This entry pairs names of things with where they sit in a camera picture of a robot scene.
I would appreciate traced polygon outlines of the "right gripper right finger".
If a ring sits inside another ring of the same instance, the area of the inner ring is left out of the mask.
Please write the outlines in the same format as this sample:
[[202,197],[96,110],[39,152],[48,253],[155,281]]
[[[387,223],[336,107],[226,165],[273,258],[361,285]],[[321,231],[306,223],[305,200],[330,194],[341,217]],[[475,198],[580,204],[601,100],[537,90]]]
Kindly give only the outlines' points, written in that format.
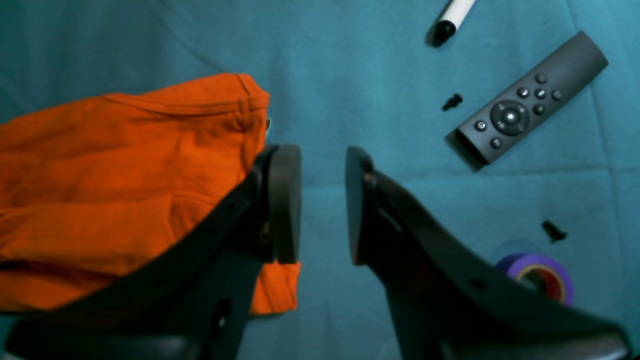
[[346,152],[350,255],[384,285],[404,360],[629,360],[620,326],[526,289],[462,245],[365,150]]

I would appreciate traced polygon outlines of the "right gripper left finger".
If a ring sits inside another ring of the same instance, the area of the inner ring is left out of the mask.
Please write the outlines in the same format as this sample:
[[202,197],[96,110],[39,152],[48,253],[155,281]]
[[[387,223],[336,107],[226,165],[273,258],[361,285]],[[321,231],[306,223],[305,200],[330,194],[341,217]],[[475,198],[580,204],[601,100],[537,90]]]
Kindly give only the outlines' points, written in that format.
[[149,264],[62,308],[19,319],[7,360],[233,360],[264,264],[296,264],[297,145],[271,145],[245,180]]

